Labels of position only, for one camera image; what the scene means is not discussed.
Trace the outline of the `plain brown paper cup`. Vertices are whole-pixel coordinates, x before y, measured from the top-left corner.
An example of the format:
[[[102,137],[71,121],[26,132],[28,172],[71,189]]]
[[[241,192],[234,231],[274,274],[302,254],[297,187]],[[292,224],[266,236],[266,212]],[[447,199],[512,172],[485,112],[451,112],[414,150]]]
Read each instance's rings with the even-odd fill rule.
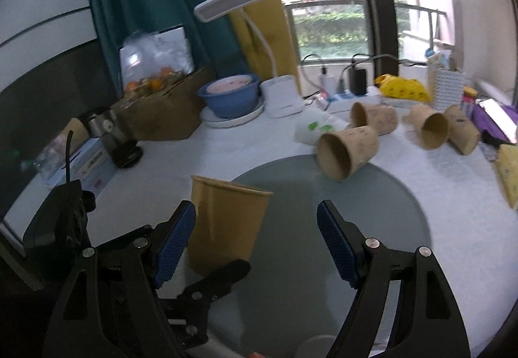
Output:
[[[196,224],[188,242],[190,268],[206,276],[233,260],[249,260],[271,191],[192,176]]]

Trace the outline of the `brown paper cup far right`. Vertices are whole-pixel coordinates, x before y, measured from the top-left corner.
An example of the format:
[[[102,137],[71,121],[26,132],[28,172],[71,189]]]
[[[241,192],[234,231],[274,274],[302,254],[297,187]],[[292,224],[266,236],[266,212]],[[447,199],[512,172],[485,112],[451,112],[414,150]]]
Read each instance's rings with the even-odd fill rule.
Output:
[[[461,155],[470,155],[479,143],[479,130],[458,105],[450,106],[444,116],[449,121],[449,142]]]

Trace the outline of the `patterned brown cup on tray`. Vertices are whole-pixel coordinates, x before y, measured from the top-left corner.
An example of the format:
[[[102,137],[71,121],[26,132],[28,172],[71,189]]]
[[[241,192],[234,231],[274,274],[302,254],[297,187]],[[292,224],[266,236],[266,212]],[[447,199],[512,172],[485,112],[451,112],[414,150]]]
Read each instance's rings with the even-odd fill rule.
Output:
[[[378,147],[377,132],[364,125],[323,134],[317,143],[316,158],[324,175],[341,182],[369,162]]]

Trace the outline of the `brown paper cup open front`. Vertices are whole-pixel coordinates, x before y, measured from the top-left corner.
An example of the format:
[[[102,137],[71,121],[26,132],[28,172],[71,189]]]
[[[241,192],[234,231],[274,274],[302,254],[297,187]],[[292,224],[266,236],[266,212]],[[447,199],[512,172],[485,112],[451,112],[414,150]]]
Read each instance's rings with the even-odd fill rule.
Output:
[[[416,104],[407,118],[425,149],[437,149],[448,141],[450,125],[443,113],[426,104]]]

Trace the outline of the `patterned brown cup rear left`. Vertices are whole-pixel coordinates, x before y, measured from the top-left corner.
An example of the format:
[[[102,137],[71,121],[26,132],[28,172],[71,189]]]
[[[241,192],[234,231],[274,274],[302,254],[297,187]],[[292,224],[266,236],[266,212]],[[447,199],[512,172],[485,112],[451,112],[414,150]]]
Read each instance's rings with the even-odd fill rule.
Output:
[[[399,124],[396,111],[386,104],[353,104],[349,114],[352,127],[370,126],[379,136],[393,133]]]

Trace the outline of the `white cup green print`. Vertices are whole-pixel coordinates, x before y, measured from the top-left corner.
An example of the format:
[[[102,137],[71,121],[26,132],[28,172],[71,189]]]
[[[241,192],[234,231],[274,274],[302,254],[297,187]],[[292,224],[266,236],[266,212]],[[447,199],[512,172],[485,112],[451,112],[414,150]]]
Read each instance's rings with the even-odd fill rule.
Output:
[[[314,107],[303,110],[297,119],[294,138],[300,143],[316,146],[325,133],[339,132],[347,128],[349,123],[334,114]]]

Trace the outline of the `black round lid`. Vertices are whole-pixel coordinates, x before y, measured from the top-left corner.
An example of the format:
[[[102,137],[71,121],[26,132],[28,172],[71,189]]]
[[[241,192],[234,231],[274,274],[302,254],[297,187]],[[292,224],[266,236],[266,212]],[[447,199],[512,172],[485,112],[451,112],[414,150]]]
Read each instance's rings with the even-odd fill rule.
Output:
[[[130,168],[137,164],[143,155],[143,149],[136,140],[127,140],[115,147],[111,152],[111,158],[118,168]]]

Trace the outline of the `round grey glass tray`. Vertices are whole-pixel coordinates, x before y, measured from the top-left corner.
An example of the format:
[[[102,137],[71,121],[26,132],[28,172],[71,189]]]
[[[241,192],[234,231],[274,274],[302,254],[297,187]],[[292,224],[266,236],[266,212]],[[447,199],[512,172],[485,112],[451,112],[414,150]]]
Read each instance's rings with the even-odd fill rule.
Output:
[[[237,182],[272,192],[248,276],[209,311],[210,333],[234,351],[292,357],[304,341],[337,335],[355,296],[322,239],[316,209],[333,202],[363,235],[413,252],[431,242],[422,207],[403,183],[367,164],[343,182],[312,155],[273,161]]]

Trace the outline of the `cardboard box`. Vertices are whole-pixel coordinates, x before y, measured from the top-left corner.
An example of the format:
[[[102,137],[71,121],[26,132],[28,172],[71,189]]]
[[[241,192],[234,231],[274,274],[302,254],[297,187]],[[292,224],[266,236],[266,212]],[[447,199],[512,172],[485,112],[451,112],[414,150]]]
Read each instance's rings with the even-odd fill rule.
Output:
[[[138,141],[186,140],[201,124],[206,103],[197,91],[215,80],[211,68],[202,68],[154,94],[111,106],[122,125]]]

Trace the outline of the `bag of fruit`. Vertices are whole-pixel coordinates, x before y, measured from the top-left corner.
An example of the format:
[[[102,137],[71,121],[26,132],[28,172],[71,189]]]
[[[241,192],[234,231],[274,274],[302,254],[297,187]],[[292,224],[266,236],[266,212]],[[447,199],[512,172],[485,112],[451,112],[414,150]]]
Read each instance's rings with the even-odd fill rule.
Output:
[[[154,58],[156,34],[136,31],[124,40],[118,51],[119,75],[123,93],[127,97],[147,96],[186,76],[157,65]]]

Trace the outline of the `blue bowl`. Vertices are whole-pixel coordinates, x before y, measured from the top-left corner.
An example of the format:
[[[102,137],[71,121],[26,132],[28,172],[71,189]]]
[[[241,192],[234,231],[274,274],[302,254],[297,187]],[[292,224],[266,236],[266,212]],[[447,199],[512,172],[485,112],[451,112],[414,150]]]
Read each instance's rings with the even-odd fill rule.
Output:
[[[208,94],[206,88],[210,83],[207,83],[197,90],[197,95],[218,118],[236,119],[244,116],[257,105],[260,83],[256,75],[246,75],[251,75],[253,81],[245,87],[222,94]]]

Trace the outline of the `pink inner bowl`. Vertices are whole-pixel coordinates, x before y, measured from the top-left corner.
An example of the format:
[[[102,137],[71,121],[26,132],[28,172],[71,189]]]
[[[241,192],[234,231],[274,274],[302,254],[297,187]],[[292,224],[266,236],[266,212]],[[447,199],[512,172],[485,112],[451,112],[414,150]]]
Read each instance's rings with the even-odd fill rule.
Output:
[[[222,94],[247,86],[252,83],[253,77],[251,75],[233,75],[218,79],[210,83],[206,92],[208,94]]]

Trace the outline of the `white desk lamp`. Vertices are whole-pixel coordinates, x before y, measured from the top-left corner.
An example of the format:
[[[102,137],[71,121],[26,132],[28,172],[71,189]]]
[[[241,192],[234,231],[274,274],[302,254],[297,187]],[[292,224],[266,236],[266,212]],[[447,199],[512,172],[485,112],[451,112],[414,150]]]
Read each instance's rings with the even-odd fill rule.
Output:
[[[305,102],[297,90],[295,77],[293,75],[278,74],[276,60],[269,43],[244,10],[247,5],[259,1],[263,0],[206,0],[197,5],[193,12],[202,23],[212,22],[235,10],[242,14],[254,35],[261,41],[264,51],[270,59],[272,78],[260,85],[266,113],[273,119],[280,119],[303,111]]]

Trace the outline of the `white power strip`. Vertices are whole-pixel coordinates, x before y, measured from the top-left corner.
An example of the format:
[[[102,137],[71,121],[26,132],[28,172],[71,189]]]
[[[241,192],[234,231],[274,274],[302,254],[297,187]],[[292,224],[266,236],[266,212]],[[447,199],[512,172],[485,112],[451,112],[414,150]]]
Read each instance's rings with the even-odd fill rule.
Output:
[[[328,113],[348,112],[355,103],[379,104],[381,102],[381,92],[378,88],[370,86],[365,95],[356,96],[349,90],[338,93],[333,97],[319,96],[316,105]]]

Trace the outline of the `white perforated basket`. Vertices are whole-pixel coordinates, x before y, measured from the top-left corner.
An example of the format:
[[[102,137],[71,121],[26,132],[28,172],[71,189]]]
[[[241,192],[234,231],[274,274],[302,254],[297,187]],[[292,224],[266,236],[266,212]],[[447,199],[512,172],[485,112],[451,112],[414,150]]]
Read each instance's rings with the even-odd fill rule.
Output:
[[[438,111],[445,111],[462,101],[465,75],[444,68],[428,67],[430,104]]]

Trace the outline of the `black power adapter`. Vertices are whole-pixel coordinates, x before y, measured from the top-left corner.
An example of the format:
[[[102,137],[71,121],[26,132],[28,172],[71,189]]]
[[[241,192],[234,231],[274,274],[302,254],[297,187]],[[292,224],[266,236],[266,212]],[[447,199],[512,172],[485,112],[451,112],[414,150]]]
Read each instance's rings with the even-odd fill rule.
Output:
[[[357,97],[367,93],[367,70],[365,68],[349,69],[349,91]]]

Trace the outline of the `white charger plug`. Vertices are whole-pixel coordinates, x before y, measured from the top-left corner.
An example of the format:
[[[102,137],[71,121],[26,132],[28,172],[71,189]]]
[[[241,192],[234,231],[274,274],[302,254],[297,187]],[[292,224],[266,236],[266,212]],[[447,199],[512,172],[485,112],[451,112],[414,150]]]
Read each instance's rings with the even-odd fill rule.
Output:
[[[329,98],[333,97],[336,94],[336,79],[334,76],[328,73],[328,68],[325,65],[321,66],[319,82],[321,90],[325,92]]]

